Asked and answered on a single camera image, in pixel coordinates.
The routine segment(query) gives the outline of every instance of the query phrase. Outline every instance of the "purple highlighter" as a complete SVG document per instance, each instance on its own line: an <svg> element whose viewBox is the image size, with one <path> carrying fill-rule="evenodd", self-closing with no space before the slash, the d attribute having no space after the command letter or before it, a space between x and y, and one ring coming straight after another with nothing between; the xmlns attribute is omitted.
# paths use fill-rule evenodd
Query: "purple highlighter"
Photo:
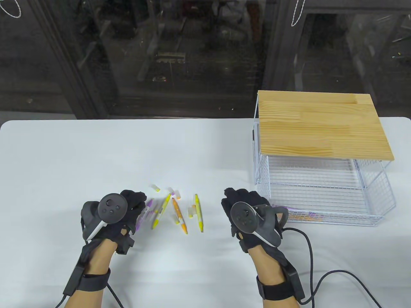
<svg viewBox="0 0 411 308"><path fill-rule="evenodd" d="M147 214L149 213L150 207L152 206L154 201L154 198L151 199L147 205L145 206L145 208L141 211L141 214L137 217L137 222L136 222L136 232L140 229L141 224L143 223L143 221L145 220Z"/></svg>

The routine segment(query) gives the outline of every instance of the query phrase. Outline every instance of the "wooden lid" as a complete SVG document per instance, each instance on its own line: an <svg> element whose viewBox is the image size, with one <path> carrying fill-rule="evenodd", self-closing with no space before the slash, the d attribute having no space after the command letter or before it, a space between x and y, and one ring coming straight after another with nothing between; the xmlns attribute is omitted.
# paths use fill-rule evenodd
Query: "wooden lid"
<svg viewBox="0 0 411 308"><path fill-rule="evenodd" d="M394 160L369 94L260 90L258 103L262 154Z"/></svg>

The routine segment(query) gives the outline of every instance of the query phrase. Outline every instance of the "black glove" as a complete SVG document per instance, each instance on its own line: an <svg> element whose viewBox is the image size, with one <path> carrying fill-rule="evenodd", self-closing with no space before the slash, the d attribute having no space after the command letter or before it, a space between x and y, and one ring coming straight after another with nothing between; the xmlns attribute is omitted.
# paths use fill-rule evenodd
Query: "black glove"
<svg viewBox="0 0 411 308"><path fill-rule="evenodd" d="M238 189L235 191L233 188L227 188L226 190L224 190L224 194L227 198L221 200L221 205L223 206L223 209L226 212L226 215L231 223L231 235L237 236L237 238L240 240L240 246L243 251L248 252L250 248L261 245L269 256L277 260L282 266L286 266L288 264L287 259L285 258L284 254L278 250L278 248L264 243L261 239L253 234L241 233L241 239L239 236L240 230L235 226L233 220L231 219L230 211L234 203L242 201L248 203L251 206L261 204L270 205L267 199L261 197L256 191L248 192L246 189ZM275 221L275 229L282 238L282 230L278 227L279 224L277 216L275 217Z"/></svg>
<svg viewBox="0 0 411 308"><path fill-rule="evenodd" d="M137 217L145 208L147 196L130 190L123 190L121 195L127 200L128 210L124 217L118 223L107 225L96 234L94 239L109 239L118 244L117 253L126 254L128 247L132 247L134 241L129 237L129 232L136 232ZM121 230L126 229L126 235L121 234Z"/></svg>

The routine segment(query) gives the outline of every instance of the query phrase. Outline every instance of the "wire shelf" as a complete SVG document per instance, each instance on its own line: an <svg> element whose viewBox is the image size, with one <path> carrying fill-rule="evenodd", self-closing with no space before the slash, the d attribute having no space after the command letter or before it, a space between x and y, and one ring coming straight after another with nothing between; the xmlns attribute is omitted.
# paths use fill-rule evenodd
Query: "wire shelf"
<svg viewBox="0 0 411 308"><path fill-rule="evenodd" d="M386 162L259 155L258 190L289 221L375 226L395 207Z"/></svg>

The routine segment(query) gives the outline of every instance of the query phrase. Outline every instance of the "marker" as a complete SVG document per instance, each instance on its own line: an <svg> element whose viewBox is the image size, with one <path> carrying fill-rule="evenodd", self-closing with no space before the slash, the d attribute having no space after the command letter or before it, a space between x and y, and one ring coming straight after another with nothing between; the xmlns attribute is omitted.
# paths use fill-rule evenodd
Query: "marker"
<svg viewBox="0 0 411 308"><path fill-rule="evenodd" d="M200 232L203 232L203 216L201 215L200 199L197 194L196 194L196 212L197 212L197 219L199 220Z"/></svg>
<svg viewBox="0 0 411 308"><path fill-rule="evenodd" d="M160 222L160 218L161 218L161 216L163 215L164 211L166 210L167 204L168 204L169 201L170 201L170 197L171 197L171 195L169 194L169 195L167 196L167 198L164 200L164 203L163 203L163 205L161 206L160 210L158 211L158 214L157 214L157 216L156 216L156 218L155 218L155 220L154 220L154 222L153 222L153 226L152 226L153 229L155 229L155 228L157 227L158 223Z"/></svg>
<svg viewBox="0 0 411 308"><path fill-rule="evenodd" d="M148 210L150 209L152 203L153 203L154 199L151 199L147 205L145 206L145 208L141 211L141 214L137 217L137 221L136 221L136 231L138 231L141 227L141 224L143 223L143 221L145 220L145 218L148 215Z"/></svg>
<svg viewBox="0 0 411 308"><path fill-rule="evenodd" d="M181 215L180 207L178 206L178 203L177 203L177 201L176 201L174 198L173 198L173 205L174 205L174 209L175 209L175 214L176 214L177 217L178 217L178 220L179 220L179 222L180 222L180 224L181 224L182 230L184 231L185 234L188 234L188 232L187 232L187 226L185 225L184 218L183 218L182 215Z"/></svg>

